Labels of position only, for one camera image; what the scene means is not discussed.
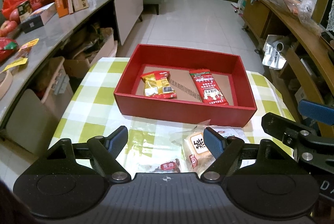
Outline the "dark jerky packet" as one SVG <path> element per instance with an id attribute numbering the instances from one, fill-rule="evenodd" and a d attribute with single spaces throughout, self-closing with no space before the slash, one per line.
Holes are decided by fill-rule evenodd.
<path id="1" fill-rule="evenodd" d="M 180 161 L 175 158 L 172 161 L 164 162 L 153 171 L 154 173 L 180 173 Z"/>

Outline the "long red snack packet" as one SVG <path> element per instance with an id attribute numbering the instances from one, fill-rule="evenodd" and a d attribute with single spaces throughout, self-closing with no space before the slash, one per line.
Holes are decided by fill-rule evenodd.
<path id="1" fill-rule="evenodd" d="M 191 70 L 189 71 L 189 74 L 203 103 L 211 105 L 229 105 L 210 70 Z"/>

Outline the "red yellow snack packet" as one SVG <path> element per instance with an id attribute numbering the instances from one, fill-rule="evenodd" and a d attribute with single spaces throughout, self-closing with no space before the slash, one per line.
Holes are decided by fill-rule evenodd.
<path id="1" fill-rule="evenodd" d="M 176 91 L 169 83 L 168 71 L 151 71 L 140 76 L 144 82 L 144 95 L 156 99 L 174 99 L 177 97 Z"/>

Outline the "white snack pouch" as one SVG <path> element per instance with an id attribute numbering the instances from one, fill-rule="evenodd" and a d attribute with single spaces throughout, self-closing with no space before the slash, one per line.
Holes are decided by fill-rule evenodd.
<path id="1" fill-rule="evenodd" d="M 247 144 L 250 143 L 249 139 L 246 137 L 245 133 L 243 132 L 243 129 L 241 128 L 216 127 L 215 131 L 224 138 L 234 136 L 236 138 L 242 139 Z"/>

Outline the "steamed cake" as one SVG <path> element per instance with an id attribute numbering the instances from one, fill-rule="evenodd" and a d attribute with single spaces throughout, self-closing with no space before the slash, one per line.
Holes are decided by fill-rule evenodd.
<path id="1" fill-rule="evenodd" d="M 186 134 L 182 141 L 182 150 L 187 170 L 201 176 L 215 158 L 204 143 L 202 131 L 189 131 Z"/>

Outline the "wooden tv cabinet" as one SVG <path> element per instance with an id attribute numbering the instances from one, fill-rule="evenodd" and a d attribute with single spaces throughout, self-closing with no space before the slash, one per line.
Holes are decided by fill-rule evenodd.
<path id="1" fill-rule="evenodd" d="M 328 104 L 333 99 L 333 63 L 329 59 L 329 47 L 320 36 L 266 0 L 246 0 L 242 19 L 243 28 L 256 37 L 258 49 L 264 47 L 269 35 L 287 36 L 291 40 L 282 54 L 286 64 L 281 70 L 269 72 L 297 122 L 302 121 L 302 116 L 298 112 L 296 92 L 288 87 L 292 80 L 298 80 L 299 88 L 310 101 Z"/>

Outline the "green checkered tablecloth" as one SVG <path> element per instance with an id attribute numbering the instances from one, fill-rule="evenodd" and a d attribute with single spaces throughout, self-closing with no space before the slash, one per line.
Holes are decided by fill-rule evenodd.
<path id="1" fill-rule="evenodd" d="M 59 139 L 69 138 L 72 143 L 85 143 L 94 136 L 109 136 L 119 126 L 126 126 L 129 139 L 117 161 L 131 174 L 147 173 L 161 164 L 180 160 L 181 172 L 188 172 L 182 145 L 173 144 L 176 134 L 191 131 L 196 124 L 152 120 L 123 116 L 113 92 L 127 66 L 129 58 L 101 58 L 86 74 L 65 110 L 49 147 Z M 258 144 L 270 139 L 292 156 L 293 151 L 277 139 L 264 133 L 261 118 L 272 112 L 294 120 L 284 104 L 281 93 L 263 75 L 246 71 L 257 111 L 243 128 L 245 143 Z"/>

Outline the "red cardboard box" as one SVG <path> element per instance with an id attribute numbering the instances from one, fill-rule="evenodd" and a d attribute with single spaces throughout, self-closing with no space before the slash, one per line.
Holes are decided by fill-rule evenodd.
<path id="1" fill-rule="evenodd" d="M 144 95 L 141 75 L 168 71 L 176 91 L 174 99 Z M 228 104 L 204 103 L 191 70 L 209 70 Z M 123 115 L 197 124 L 244 127 L 257 111 L 255 99 L 240 56 L 197 49 L 139 44 L 116 86 L 114 97 Z"/>

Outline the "silver foil bag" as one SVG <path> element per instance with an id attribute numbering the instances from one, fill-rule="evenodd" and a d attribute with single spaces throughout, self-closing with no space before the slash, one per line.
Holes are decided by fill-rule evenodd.
<path id="1" fill-rule="evenodd" d="M 286 63 L 284 55 L 289 47 L 289 37 L 268 35 L 263 47 L 264 57 L 262 65 L 267 66 L 272 70 L 281 70 Z"/>

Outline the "grey long coffee table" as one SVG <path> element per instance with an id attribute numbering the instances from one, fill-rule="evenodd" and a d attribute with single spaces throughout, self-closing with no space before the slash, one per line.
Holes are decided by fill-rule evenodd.
<path id="1" fill-rule="evenodd" d="M 101 13 L 102 20 L 116 22 L 118 42 L 124 44 L 129 33 L 143 11 L 143 0 L 88 0 L 89 7 L 71 15 L 59 18 L 54 15 L 46 25 L 17 37 L 19 44 L 38 39 L 29 53 L 28 63 L 23 68 L 13 70 L 13 81 L 9 91 L 1 99 L 1 138 L 6 137 L 6 124 L 21 93 L 38 68 L 52 57 L 66 40 L 94 13 Z"/>

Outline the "beige tape roll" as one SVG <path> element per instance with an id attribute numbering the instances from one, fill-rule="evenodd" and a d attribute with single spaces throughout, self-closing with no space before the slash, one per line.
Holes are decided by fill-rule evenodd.
<path id="1" fill-rule="evenodd" d="M 7 93 L 13 82 L 13 75 L 9 70 L 1 72 L 0 74 L 0 99 Z"/>

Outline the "black flat gift box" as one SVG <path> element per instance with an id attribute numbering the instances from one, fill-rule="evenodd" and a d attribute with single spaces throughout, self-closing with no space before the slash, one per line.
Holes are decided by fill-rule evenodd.
<path id="1" fill-rule="evenodd" d="M 37 28 L 44 26 L 55 14 L 56 5 L 54 2 L 42 6 L 34 11 L 29 17 L 21 23 L 21 28 L 24 33 L 29 33 Z"/>

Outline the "red apple pile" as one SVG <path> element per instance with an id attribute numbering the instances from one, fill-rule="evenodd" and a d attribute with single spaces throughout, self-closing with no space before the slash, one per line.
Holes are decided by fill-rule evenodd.
<path id="1" fill-rule="evenodd" d="M 1 29 L 0 29 L 1 37 L 6 37 L 19 24 L 20 24 L 19 12 L 18 12 L 18 9 L 15 9 L 11 12 L 9 20 L 5 20 L 5 22 L 1 25 Z"/>

